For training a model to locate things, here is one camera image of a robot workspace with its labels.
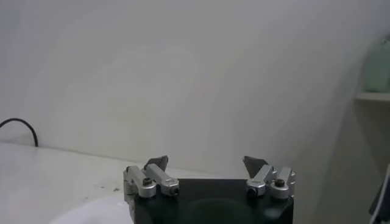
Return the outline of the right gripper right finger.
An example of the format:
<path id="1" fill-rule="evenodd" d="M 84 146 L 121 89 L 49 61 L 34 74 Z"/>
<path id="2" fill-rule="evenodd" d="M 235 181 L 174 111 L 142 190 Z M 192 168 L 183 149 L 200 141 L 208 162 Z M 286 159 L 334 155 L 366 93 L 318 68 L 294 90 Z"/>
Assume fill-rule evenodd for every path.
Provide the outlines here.
<path id="1" fill-rule="evenodd" d="M 296 173 L 289 167 L 277 171 L 264 159 L 245 156 L 243 163 L 248 171 L 246 191 L 249 198 L 258 198 L 267 191 L 272 198 L 288 199 L 294 197 Z"/>

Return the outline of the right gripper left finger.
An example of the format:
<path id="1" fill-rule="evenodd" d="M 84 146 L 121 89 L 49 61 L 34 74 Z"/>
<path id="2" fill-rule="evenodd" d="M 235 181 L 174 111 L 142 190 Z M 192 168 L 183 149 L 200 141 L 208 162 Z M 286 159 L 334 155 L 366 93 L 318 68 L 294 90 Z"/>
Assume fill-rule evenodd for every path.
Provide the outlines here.
<path id="1" fill-rule="evenodd" d="M 163 195 L 175 197 L 180 194 L 179 180 L 169 176 L 165 170 L 168 156 L 151 158 L 142 169 L 138 166 L 127 166 L 123 171 L 124 200 L 135 197 L 152 198 L 158 187 Z"/>

